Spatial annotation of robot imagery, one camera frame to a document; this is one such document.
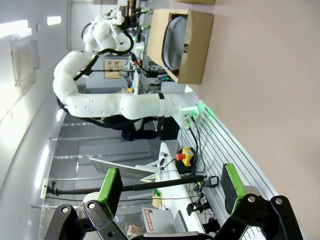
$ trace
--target white table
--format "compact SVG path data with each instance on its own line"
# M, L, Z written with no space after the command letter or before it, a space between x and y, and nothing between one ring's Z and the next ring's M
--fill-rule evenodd
M175 151L169 151L168 146L166 143L162 142L160 146L160 153L167 153L169 156L175 156L176 152ZM159 160L165 158L165 162L163 163L163 166L165 166L167 163L169 163L172 158L171 157L163 157L159 155ZM168 180L176 180L180 179L180 175L177 171L176 165L173 162L171 162L163 171L164 173L161 173L158 175L156 178L156 182L160 181L168 181ZM180 210L183 216L183 219L185 221L185 224L187 226L187 229L189 232L197 231L199 233L205 233L202 224L200 222L200 219L198 218L198 215L196 212L193 212L190 216L188 216L187 213L187 205L191 204L192 201L187 193L187 190L184 185L176 185L176 186L169 186L169 187L162 187L159 188L161 191L161 198L174 198L174 199L179 199L179 198L185 198L185 199L179 199L179 200L173 200L173 199L167 199L167 200L162 200L162 204L165 205L172 213L172 216L175 217L177 212Z

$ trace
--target screw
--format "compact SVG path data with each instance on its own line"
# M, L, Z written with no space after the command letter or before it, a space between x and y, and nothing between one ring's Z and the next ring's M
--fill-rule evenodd
M275 200L275 203L276 203L276 204L282 204L282 199L281 199L281 198L277 198L277 199Z
M89 208L90 208L90 209L94 209L95 206L96 206L96 205L95 205L94 203L90 203L90 204L89 204Z
M250 203L254 203L256 201L256 198L254 196L250 196L250 197L248 197L248 201Z

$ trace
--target ceiling light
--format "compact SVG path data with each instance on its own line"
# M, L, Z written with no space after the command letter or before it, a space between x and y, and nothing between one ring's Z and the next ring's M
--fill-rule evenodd
M41 180L42 180L42 177L44 175L46 163L47 163L47 160L48 160L48 155L49 155L49 146L45 145L45 147L43 149L43 153L42 153L41 159L40 159L40 164L39 164L39 167L38 167L38 171L36 172L35 181L34 181L34 185L35 185L36 189L38 189L38 190L40 188Z
M0 38L23 32L28 29L28 20L0 24Z
M46 19L48 25L56 25L61 23L61 16L48 16Z
M63 110L63 109L59 109L58 112L56 113L56 120L57 120L58 122L60 122L63 113L64 113L64 110Z

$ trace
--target person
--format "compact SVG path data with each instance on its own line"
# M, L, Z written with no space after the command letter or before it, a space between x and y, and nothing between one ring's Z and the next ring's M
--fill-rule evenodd
M144 130L145 124L157 120L157 118L153 116L143 118L139 130L136 130L135 128L135 122L137 122L137 120L127 119L121 114L105 117L101 120L105 125L120 124L120 126L112 127L112 129L121 131L122 138L130 142L137 139L156 139L158 137L157 131Z

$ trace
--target cardboard box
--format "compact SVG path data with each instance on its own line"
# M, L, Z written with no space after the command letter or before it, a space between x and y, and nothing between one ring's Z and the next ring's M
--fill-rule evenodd
M215 5L216 0L172 0L174 2L181 2L186 4L206 4Z
M170 70L162 61L165 32L173 15L186 15L184 53L179 70ZM193 10L156 9L153 12L147 55L178 84L201 84L210 43L214 16Z

